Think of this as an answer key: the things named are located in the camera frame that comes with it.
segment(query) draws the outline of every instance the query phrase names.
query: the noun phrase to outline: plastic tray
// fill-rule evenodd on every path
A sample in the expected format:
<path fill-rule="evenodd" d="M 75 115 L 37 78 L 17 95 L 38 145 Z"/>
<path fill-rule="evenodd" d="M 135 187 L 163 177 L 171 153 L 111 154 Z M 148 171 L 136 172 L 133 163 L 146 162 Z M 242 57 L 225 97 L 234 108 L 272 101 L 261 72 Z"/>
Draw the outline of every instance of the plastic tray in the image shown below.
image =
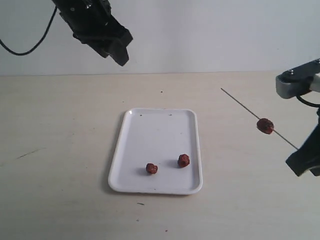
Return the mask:
<path fill-rule="evenodd" d="M 180 168 L 181 154 L 190 165 Z M 146 165 L 158 166 L 156 174 Z M 188 109 L 133 108 L 125 113 L 108 177 L 117 192 L 190 195 L 203 185 L 196 114 Z"/>

